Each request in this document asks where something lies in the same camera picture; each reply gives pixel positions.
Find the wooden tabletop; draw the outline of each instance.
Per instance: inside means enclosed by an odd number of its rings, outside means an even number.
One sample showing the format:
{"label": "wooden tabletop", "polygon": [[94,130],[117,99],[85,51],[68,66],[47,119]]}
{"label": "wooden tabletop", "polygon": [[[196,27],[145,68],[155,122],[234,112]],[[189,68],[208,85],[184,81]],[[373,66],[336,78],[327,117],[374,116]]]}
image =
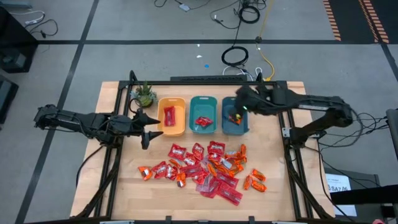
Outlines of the wooden tabletop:
{"label": "wooden tabletop", "polygon": [[[288,82],[288,86],[296,93],[305,94],[302,82]],[[118,82],[104,82],[99,94],[97,113],[112,112],[116,100]],[[257,221],[293,221],[294,209],[290,193],[288,174],[284,161],[284,150],[280,134],[279,120],[276,116],[249,115],[250,131],[243,136],[227,136],[221,130],[221,119],[218,119],[216,133],[198,135],[188,127],[189,107],[192,97],[203,95],[214,96],[218,100],[217,112],[221,117],[221,101],[226,96],[234,96],[239,86],[153,86],[158,98],[182,97],[186,101],[185,132],[179,137],[159,136],[150,142],[148,150],[141,149],[141,138],[124,138],[123,153],[119,170],[116,196],[112,219],[114,220],[164,220],[171,215],[173,220],[248,220],[254,216]],[[152,118],[157,117],[157,105],[145,109]],[[296,126],[311,122],[311,114],[305,110],[294,110]],[[148,131],[156,131],[157,126],[146,126]],[[137,167],[155,166],[161,161],[168,161],[167,154],[173,143],[192,150],[195,142],[207,146],[210,141],[224,142],[227,151],[238,150],[240,144],[248,148],[248,163],[244,171],[239,173],[237,190],[243,194],[239,206],[216,196],[205,198],[195,191],[196,184],[187,179],[185,188],[177,187],[176,181],[169,179],[151,179],[143,181]],[[308,140],[307,146],[317,148],[314,140]],[[98,148],[96,140],[89,140],[86,155]],[[93,156],[84,166],[80,174],[71,215],[79,213],[97,191],[100,183],[105,150]],[[325,197],[319,171],[318,154],[302,149],[302,158],[307,177],[308,188],[320,205],[334,216],[333,206]],[[254,189],[243,190],[245,176],[256,168],[267,177],[267,192],[261,193]],[[297,188],[302,216],[305,216],[303,197]],[[104,195],[102,206],[105,213],[108,192]]]}

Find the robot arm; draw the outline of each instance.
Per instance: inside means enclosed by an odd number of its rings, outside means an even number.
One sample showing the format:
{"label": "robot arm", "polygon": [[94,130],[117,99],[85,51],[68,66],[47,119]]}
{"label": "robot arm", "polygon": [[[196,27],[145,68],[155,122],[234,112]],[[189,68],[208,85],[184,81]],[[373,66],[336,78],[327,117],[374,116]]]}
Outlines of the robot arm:
{"label": "robot arm", "polygon": [[325,134],[325,130],[336,127],[347,127],[353,123],[351,107],[340,97],[324,97],[299,95],[292,90],[282,88],[267,89],[257,86],[256,90],[242,86],[236,91],[235,107],[229,113],[234,119],[239,119],[243,111],[255,114],[276,115],[290,109],[325,111],[325,115],[302,128],[284,130],[284,136],[289,137],[290,144],[303,147],[307,139],[314,135]]}
{"label": "robot arm", "polygon": [[163,134],[162,131],[145,132],[145,125],[159,124],[160,121],[148,117],[138,109],[130,119],[123,115],[110,113],[80,114],[71,111],[59,110],[55,105],[46,105],[39,108],[34,118],[35,127],[62,127],[84,134],[88,138],[96,138],[100,144],[115,146],[118,136],[141,136],[141,145],[147,149],[149,141]]}

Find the succulent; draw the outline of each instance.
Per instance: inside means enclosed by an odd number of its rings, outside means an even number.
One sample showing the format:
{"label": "succulent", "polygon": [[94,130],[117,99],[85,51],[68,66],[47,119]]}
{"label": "succulent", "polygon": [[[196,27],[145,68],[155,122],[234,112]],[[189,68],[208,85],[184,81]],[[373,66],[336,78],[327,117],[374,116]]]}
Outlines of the succulent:
{"label": "succulent", "polygon": [[135,92],[131,92],[133,98],[137,98],[143,108],[150,107],[154,101],[157,101],[157,95],[152,91],[152,86],[145,81],[143,86],[138,86]]}

